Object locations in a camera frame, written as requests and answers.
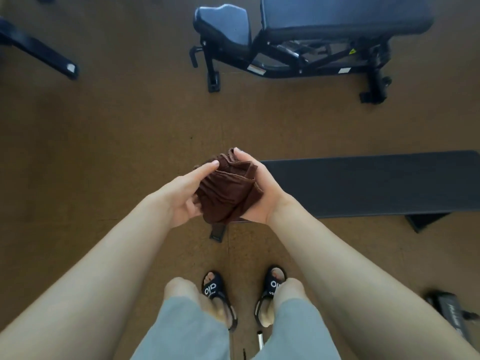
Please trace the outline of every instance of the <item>black sandal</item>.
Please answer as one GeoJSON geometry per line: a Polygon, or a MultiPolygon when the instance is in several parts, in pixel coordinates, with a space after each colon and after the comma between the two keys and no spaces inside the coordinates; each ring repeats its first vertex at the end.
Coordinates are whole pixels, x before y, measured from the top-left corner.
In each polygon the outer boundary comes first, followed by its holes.
{"type": "Polygon", "coordinates": [[[275,268],[280,269],[283,273],[285,280],[287,280],[287,273],[281,266],[272,265],[267,269],[267,274],[265,275],[265,280],[263,282],[263,292],[260,296],[260,299],[257,301],[257,305],[255,306],[255,312],[253,313],[255,315],[255,320],[257,320],[258,325],[261,327],[263,327],[263,325],[260,323],[260,318],[258,317],[258,315],[260,314],[260,308],[262,307],[263,301],[265,300],[265,298],[273,299],[275,291],[277,290],[279,285],[285,281],[279,280],[273,276],[272,270],[275,268]]]}
{"type": "Polygon", "coordinates": [[[213,298],[220,298],[222,302],[224,302],[230,309],[230,313],[232,315],[232,325],[228,330],[230,332],[233,332],[237,328],[238,319],[237,314],[235,313],[235,309],[233,309],[233,306],[229,301],[229,297],[227,296],[227,292],[225,290],[225,283],[223,281],[222,275],[220,275],[220,273],[215,270],[209,270],[207,274],[203,276],[203,280],[201,281],[201,288],[203,294],[209,299],[212,300],[213,298]],[[215,275],[215,278],[213,278],[207,284],[204,284],[205,278],[207,278],[208,273],[213,273],[215,275]]]}

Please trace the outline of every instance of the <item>white sticker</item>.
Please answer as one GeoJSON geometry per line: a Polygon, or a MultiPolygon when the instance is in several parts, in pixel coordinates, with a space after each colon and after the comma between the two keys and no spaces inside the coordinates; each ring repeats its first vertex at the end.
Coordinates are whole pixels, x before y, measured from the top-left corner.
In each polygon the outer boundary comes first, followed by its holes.
{"type": "Polygon", "coordinates": [[[254,66],[253,64],[250,64],[247,68],[250,72],[253,72],[253,73],[256,73],[256,74],[260,74],[261,76],[263,76],[266,72],[265,69],[261,69],[257,66],[254,66]]]}

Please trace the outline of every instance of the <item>black workout bench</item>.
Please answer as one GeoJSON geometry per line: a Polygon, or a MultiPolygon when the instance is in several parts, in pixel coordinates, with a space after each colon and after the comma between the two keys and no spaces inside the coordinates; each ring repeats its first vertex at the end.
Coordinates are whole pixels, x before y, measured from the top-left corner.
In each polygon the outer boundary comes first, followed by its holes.
{"type": "MultiPolygon", "coordinates": [[[[316,218],[404,215],[420,232],[456,211],[480,210],[476,151],[263,161],[316,218]]],[[[226,226],[214,224],[221,242],[226,226]]]]}
{"type": "Polygon", "coordinates": [[[265,78],[366,73],[362,103],[380,104],[392,79],[381,68],[393,36],[426,32],[434,18],[425,0],[261,0],[261,30],[252,41],[247,11],[234,5],[199,7],[194,29],[203,51],[209,92],[220,91],[213,60],[265,78]],[[269,65],[260,55],[276,61],[269,65]]]}
{"type": "Polygon", "coordinates": [[[32,38],[15,25],[0,17],[0,46],[14,46],[46,65],[67,76],[71,80],[78,78],[78,66],[60,55],[38,39],[32,38]]]}

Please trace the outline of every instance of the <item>light blue shorts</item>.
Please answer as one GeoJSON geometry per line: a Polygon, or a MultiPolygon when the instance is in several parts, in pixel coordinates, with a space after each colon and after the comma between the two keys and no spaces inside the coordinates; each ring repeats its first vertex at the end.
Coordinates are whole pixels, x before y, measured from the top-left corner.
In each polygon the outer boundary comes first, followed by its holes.
{"type": "MultiPolygon", "coordinates": [[[[227,328],[183,296],[166,300],[133,360],[228,360],[227,328]]],[[[337,348],[315,306],[289,299],[275,314],[273,332],[255,360],[339,360],[337,348]]]]}

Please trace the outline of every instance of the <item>metal rod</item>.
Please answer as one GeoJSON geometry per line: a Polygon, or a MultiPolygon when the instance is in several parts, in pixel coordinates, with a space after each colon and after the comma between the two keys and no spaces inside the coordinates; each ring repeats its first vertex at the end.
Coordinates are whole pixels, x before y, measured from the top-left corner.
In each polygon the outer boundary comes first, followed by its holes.
{"type": "Polygon", "coordinates": [[[264,333],[262,331],[258,331],[257,335],[258,335],[258,347],[261,350],[264,348],[264,333]]]}

